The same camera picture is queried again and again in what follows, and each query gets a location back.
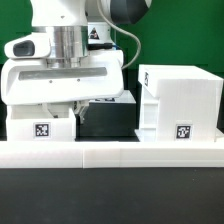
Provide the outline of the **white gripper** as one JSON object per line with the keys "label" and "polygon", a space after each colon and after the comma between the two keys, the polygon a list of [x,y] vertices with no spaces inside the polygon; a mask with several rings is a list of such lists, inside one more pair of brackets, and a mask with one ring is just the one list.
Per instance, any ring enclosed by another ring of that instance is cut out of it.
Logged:
{"label": "white gripper", "polygon": [[47,103],[78,101],[75,114],[83,124],[88,100],[118,97],[124,90],[120,50],[92,50],[76,67],[50,68],[49,38],[32,33],[8,42],[4,51],[8,60],[1,73],[1,96],[7,105],[43,103],[47,117],[57,119]]}

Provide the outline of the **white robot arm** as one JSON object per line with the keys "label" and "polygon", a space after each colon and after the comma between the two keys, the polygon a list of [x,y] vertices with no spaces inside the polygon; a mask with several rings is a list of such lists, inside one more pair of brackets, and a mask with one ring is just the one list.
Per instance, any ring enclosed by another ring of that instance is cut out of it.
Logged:
{"label": "white robot arm", "polygon": [[123,52],[105,43],[98,25],[122,32],[148,12],[152,0],[30,0],[32,32],[4,46],[1,97],[9,117],[78,112],[90,100],[124,91]]}

